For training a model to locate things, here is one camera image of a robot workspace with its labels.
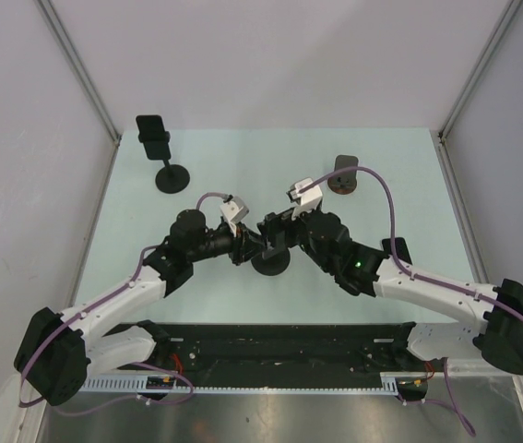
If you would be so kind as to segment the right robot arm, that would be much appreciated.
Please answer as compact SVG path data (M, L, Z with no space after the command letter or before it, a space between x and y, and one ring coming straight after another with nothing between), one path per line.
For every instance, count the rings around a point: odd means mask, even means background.
M482 359L507 373L523 375L523 285L445 280L351 239L340 218L312 210L270 213L257 225L269 251L298 246L345 292L400 300L465 325Z

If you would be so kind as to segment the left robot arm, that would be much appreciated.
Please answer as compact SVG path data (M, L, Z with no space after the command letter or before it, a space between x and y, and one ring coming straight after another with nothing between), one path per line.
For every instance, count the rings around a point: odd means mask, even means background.
M39 396L21 401L29 408L41 401L58 406L70 400L90 373L142 362L157 369L170 357L170 347L138 326L124 334L111 329L138 309L179 289L194 274L198 261L227 255L235 265L261 249L257 234L243 224L249 209L232 199L220 205L220 224L207 226L198 209L180 212L159 245L145 247L134 273L119 287L61 312L45 307L30 319L14 367L22 383Z

